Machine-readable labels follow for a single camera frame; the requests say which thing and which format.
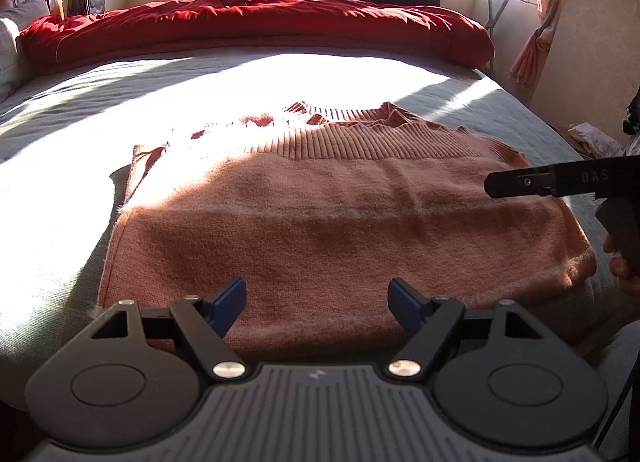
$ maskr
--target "pillow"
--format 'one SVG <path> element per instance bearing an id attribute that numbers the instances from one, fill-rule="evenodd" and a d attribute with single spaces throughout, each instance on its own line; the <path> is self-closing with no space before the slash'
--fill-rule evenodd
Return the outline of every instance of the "pillow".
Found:
<path id="1" fill-rule="evenodd" d="M 22 51 L 20 31 L 49 15 L 47 0 L 26 0 L 13 9 L 0 10 L 0 103 L 35 76 Z"/>

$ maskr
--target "gray bedsheet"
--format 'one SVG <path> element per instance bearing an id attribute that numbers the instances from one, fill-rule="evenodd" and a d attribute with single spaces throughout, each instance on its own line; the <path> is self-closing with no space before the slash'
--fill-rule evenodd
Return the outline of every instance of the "gray bedsheet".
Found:
<path id="1" fill-rule="evenodd" d="M 580 159 L 495 82 L 435 61 L 243 48 L 39 78 L 0 104 L 1 400 L 23 408 L 29 375 L 90 320 L 133 146 L 295 101 L 343 108 L 392 101 L 497 137 L 533 165 Z M 577 196 L 568 203 L 598 253 L 598 272 L 536 312 L 571 340 L 585 340 L 596 328 L 609 335 L 628 309 L 600 252 L 604 233 L 593 200 Z"/>

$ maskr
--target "curtain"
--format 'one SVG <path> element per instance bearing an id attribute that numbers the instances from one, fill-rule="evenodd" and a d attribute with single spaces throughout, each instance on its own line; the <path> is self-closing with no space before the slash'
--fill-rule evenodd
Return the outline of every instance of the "curtain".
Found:
<path id="1" fill-rule="evenodd" d="M 509 76 L 526 88 L 531 88 L 542 72 L 546 54 L 551 48 L 556 32 L 562 1 L 538 0 L 541 25 L 531 35 L 509 70 Z"/>

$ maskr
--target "pink sweater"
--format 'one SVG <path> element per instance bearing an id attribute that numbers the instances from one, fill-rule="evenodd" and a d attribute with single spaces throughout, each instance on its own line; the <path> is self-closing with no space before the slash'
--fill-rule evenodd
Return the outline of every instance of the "pink sweater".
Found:
<path id="1" fill-rule="evenodd" d="M 98 304 L 167 306 L 241 276 L 248 304 L 227 339 L 250 361 L 395 343 L 395 276 L 472 307 L 539 302 L 596 266 L 561 200 L 484 193 L 489 172 L 524 167 L 390 103 L 298 103 L 139 146 Z"/>

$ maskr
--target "human hand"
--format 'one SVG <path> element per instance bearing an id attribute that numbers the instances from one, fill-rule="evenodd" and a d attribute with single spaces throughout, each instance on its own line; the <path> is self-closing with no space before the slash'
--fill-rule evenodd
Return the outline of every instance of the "human hand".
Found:
<path id="1" fill-rule="evenodd" d="M 602 245 L 604 252 L 613 254 L 617 251 L 611 235 L 607 235 Z M 632 276 L 629 264 L 624 258 L 614 257 L 609 262 L 611 273 L 618 279 L 620 289 L 634 305 L 640 306 L 640 276 Z"/>

